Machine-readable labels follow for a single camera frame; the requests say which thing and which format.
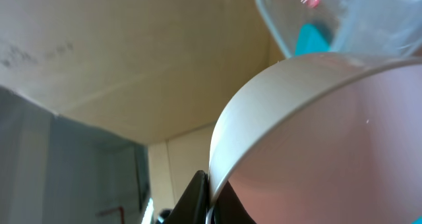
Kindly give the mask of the small white plate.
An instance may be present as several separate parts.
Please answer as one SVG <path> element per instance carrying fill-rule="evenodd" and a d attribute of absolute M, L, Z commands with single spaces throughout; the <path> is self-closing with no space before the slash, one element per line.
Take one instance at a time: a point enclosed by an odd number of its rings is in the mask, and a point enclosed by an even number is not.
<path fill-rule="evenodd" d="M 256 223 L 421 220 L 421 59 L 290 58 L 248 81 L 210 145 L 210 202 L 227 182 Z"/>

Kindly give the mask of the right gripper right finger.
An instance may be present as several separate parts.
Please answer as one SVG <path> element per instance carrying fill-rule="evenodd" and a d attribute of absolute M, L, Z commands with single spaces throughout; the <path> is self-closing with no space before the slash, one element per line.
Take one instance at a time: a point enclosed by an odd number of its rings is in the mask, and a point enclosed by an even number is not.
<path fill-rule="evenodd" d="M 256 224 L 229 182 L 225 184 L 214 204 L 212 222 L 214 224 Z"/>

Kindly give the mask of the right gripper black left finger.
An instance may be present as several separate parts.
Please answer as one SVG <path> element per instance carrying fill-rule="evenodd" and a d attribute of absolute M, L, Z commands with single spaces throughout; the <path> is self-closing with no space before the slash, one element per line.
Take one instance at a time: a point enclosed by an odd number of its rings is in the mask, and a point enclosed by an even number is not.
<path fill-rule="evenodd" d="M 197 171 L 164 224 L 205 224 L 208 209 L 208 175 Z"/>

